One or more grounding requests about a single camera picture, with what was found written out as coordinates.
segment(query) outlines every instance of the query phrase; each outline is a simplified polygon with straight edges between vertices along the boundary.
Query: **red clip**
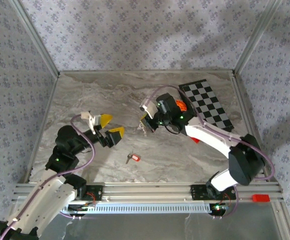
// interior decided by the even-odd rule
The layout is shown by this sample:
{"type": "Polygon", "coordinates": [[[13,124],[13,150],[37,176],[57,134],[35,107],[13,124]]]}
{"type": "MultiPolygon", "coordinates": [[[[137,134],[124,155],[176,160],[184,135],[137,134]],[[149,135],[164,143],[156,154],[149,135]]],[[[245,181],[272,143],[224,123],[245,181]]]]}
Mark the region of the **red clip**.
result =
{"type": "Polygon", "coordinates": [[[254,194],[251,198],[254,203],[268,203],[271,201],[268,194],[254,194]]]}
{"type": "Polygon", "coordinates": [[[136,161],[136,162],[139,162],[139,161],[141,160],[141,157],[138,156],[138,155],[136,155],[136,154],[133,154],[133,155],[131,156],[131,159],[133,159],[133,160],[136,161]]]}
{"type": "Polygon", "coordinates": [[[195,138],[195,137],[190,137],[191,139],[193,139],[193,141],[195,142],[195,143],[199,143],[200,142],[200,140],[198,140],[197,138],[195,138]]]}

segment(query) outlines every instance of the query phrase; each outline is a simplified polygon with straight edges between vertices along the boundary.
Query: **marble surface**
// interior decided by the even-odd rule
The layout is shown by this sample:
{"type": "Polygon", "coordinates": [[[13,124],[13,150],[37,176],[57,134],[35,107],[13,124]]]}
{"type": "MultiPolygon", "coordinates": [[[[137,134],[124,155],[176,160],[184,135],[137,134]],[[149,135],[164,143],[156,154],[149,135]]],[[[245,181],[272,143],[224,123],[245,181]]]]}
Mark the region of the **marble surface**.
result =
{"type": "MultiPolygon", "coordinates": [[[[228,167],[227,159],[203,142],[195,144],[189,137],[173,135],[164,128],[155,133],[139,127],[140,102],[159,85],[179,85],[207,79],[229,119],[233,133],[247,133],[238,100],[227,73],[67,73],[61,74],[48,114],[48,120],[33,165],[30,181],[36,182],[55,146],[57,131],[68,125],[72,116],[82,111],[111,114],[107,129],[124,126],[125,134],[118,145],[108,148],[95,145],[93,162],[78,175],[91,182],[203,182],[217,171],[228,167]],[[130,160],[133,151],[141,161],[130,160]]],[[[174,89],[162,90],[180,98],[174,89]]],[[[76,122],[88,130],[84,121],[76,122]]],[[[78,154],[79,165],[86,163],[92,153],[78,154]]]]}

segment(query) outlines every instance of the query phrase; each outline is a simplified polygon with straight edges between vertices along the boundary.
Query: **checkerboard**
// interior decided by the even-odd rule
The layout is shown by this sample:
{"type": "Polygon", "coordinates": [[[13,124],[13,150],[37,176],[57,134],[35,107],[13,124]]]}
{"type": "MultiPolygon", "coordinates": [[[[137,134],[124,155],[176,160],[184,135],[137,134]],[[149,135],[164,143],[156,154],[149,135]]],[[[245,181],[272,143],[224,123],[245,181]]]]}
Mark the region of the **checkerboard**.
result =
{"type": "MultiPolygon", "coordinates": [[[[179,85],[179,88],[185,92],[205,121],[228,132],[233,130],[233,124],[206,79],[185,83],[179,85]]],[[[183,95],[180,97],[189,106],[188,100],[183,95]]]]}

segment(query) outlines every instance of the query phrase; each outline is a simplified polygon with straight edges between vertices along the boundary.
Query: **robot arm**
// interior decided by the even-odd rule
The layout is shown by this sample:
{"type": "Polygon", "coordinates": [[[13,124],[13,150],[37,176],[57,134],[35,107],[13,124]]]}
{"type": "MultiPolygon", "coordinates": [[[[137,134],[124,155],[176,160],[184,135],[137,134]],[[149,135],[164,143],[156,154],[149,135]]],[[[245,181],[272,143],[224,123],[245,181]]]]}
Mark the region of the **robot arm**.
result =
{"type": "MultiPolygon", "coordinates": [[[[105,136],[100,133],[112,119],[111,115],[92,116],[84,112],[81,117],[89,120],[91,129],[84,134],[91,143],[99,142],[103,147],[111,148],[122,139],[123,127],[110,129],[105,136]]],[[[73,170],[79,162],[76,154],[88,148],[89,143],[70,125],[59,129],[55,143],[45,171],[33,191],[7,221],[0,221],[0,239],[9,228],[4,240],[38,240],[47,225],[68,203],[73,200],[93,201],[93,197],[87,194],[87,182],[82,177],[72,173],[53,177],[73,170]]]]}
{"type": "Polygon", "coordinates": [[[217,172],[206,183],[208,194],[211,197],[215,198],[225,189],[236,184],[247,186],[265,166],[265,160],[253,149],[239,142],[231,141],[231,138],[241,139],[259,148],[252,135],[247,134],[240,137],[205,121],[201,123],[191,111],[191,106],[187,106],[186,111],[181,111],[174,98],[168,93],[160,95],[156,102],[157,104],[154,104],[145,99],[140,106],[141,110],[146,112],[140,121],[151,132],[154,132],[159,126],[170,127],[176,133],[201,140],[220,151],[228,159],[228,169],[217,172]],[[222,137],[213,130],[228,137],[222,137]]]}

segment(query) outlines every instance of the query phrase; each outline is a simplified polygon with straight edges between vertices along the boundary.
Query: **patterned wallpaper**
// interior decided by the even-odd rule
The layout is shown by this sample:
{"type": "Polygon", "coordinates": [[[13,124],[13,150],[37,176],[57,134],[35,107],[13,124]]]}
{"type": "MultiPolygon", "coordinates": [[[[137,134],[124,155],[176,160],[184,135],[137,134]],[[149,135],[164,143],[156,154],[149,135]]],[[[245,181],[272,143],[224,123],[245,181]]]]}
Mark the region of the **patterned wallpaper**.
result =
{"type": "Polygon", "coordinates": [[[7,0],[0,0],[0,220],[26,171],[53,77],[7,0]]]}
{"type": "Polygon", "coordinates": [[[290,213],[290,0],[278,9],[241,77],[290,213]]]}
{"type": "Polygon", "coordinates": [[[59,71],[233,69],[267,0],[22,0],[59,71]]]}

